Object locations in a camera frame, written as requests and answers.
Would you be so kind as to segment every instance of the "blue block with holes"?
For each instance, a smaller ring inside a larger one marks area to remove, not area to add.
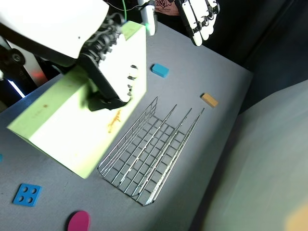
[[[33,207],[35,206],[42,187],[32,184],[21,184],[13,204]]]
[[[166,78],[168,73],[169,73],[169,69],[162,66],[161,64],[154,64],[152,66],[152,72],[159,75],[160,77]]]

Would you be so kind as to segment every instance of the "green cable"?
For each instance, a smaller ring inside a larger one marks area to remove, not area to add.
[[[123,9],[124,9],[124,18],[125,18],[125,21],[126,21],[127,15],[126,15],[126,5],[125,5],[124,0],[122,0],[122,3],[123,3]]]

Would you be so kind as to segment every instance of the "white light strip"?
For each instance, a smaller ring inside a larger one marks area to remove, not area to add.
[[[18,92],[18,94],[24,98],[25,95],[21,92],[21,90],[16,86],[16,84],[13,81],[9,81],[9,83],[12,85],[12,87]]]

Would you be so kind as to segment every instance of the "dish rack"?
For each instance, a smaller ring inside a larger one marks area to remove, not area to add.
[[[192,109],[174,128],[167,120],[176,106],[160,119],[155,116],[156,97],[97,168],[106,181],[143,206],[157,199],[204,111],[183,133],[180,127]]]

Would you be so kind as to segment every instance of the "gray table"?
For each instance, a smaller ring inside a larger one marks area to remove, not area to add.
[[[170,118],[171,125],[179,122],[190,107],[193,115],[205,107],[156,202],[142,207],[103,180],[96,170],[84,180],[6,129],[59,76],[0,114],[1,231],[61,231],[68,216],[77,210],[90,213],[91,231],[189,228],[252,74],[205,47],[193,46],[190,39],[162,24],[157,34],[147,40],[147,66],[153,63],[168,67],[169,76],[163,79],[148,71],[148,91],[122,134],[156,96],[160,96],[156,113],[159,117],[178,104]],[[215,109],[200,99],[204,92],[219,101]],[[12,204],[20,183],[43,187],[35,207]]]

